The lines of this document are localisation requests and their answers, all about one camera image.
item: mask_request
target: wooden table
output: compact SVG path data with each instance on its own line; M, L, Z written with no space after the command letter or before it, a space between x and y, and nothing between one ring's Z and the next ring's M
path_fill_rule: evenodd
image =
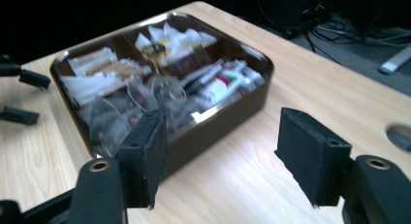
M163 181L154 210L129 209L130 223L342 223L343 200L337 208L313 208L273 153L282 107L328 126L353 145L353 158L380 156L411 177L411 154L385 133L391 123L411 125L411 97L206 3L175 11L257 48L275 72L263 110ZM59 53L24 68L50 77ZM73 188L91 158L55 83L41 91L16 78L1 79L5 105L41 114L32 126L0 121L0 200L17 200L28 210Z

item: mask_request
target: gray floor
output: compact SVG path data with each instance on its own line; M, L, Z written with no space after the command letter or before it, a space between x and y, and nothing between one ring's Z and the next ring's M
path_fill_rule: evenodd
M335 24L336 20L339 23L342 22L344 24L343 30L340 30L342 28L341 24ZM358 43L352 41L351 39L342 37L342 32L346 34L355 32L355 30L348 19L344 19L339 15L332 16L328 22L320 24L320 26L326 29L317 28L319 33L332 39L336 39L338 37L336 40L338 43L336 44L330 41L321 40L313 35L312 31L308 32L309 40L316 46L315 51L317 54L330 60L335 60L351 70L411 96L411 60L408 60L398 70L390 75L384 75L378 70L380 65L404 49L407 44L408 46L411 46L409 37L409 35L411 35L411 30L401 28L380 29L381 32L386 34L384 41L382 41L382 33L380 32L380 36L378 36L378 40L380 42L375 42L377 38L372 37L372 39L367 40L365 44L364 42ZM330 31L330 29L338 30L337 33L335 33ZM400 34L408 35L407 42L405 41L399 43L394 41L385 41L387 36L399 36ZM290 41L312 50L312 47L304 34L299 34L297 37L290 39Z

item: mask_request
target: brown plastic tray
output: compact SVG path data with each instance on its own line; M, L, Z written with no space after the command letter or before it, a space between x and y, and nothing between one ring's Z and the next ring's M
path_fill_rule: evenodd
M169 138L169 145L172 149L172 156L169 159L166 176L184 166L187 162L216 143L248 117L259 111L265 104L270 78L274 71L272 61L254 48L234 39L227 33L223 33L193 16L183 13L170 13L153 17L147 21L125 28L124 31L114 32L107 38L91 41L85 46L71 48L59 55L52 63L50 72L56 81L60 93L75 121L85 144L88 146L90 155L97 155L91 149L88 138L88 128L77 116L78 107L69 99L63 88L60 76L73 75L73 71L68 63L68 59L78 57L94 50L109 47L115 51L118 59L131 58L143 65L150 65L151 62L142 57L140 51L135 48L134 42L139 33L149 36L147 27L162 27L167 22L180 32L185 32L188 28L196 31L203 31L217 38L217 42L204 48L204 50L179 59L166 69L179 78L186 74L220 58L229 60L244 60L247 65L260 73L265 82L256 89L237 100L224 102L212 110L203 113L205 116L201 122L193 122L184 127L184 131L178 133L174 138Z

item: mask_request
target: black clamp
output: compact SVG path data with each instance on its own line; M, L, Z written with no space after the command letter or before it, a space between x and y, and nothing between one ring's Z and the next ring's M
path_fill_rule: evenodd
M15 64L9 55L0 54L0 77L17 77L19 81L48 89L50 78L32 71L22 69L20 65ZM19 110L11 107L5 107L0 112L0 119L21 124L34 124L39 117L38 113Z

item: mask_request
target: table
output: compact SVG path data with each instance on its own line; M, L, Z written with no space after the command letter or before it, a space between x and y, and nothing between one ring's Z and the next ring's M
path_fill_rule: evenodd
M337 208L313 208L273 153L282 107L307 112L332 129L353 145L352 158L380 156L411 177L411 153L385 133L391 123L411 125L411 97L207 3L173 11L257 48L275 71L264 108L164 180L154 210L129 209L130 223L342 223L343 200ZM50 77L59 53L23 67ZM0 105L41 114L32 126L0 121L0 200L17 200L28 210L73 188L91 157L56 84L42 91L1 79Z

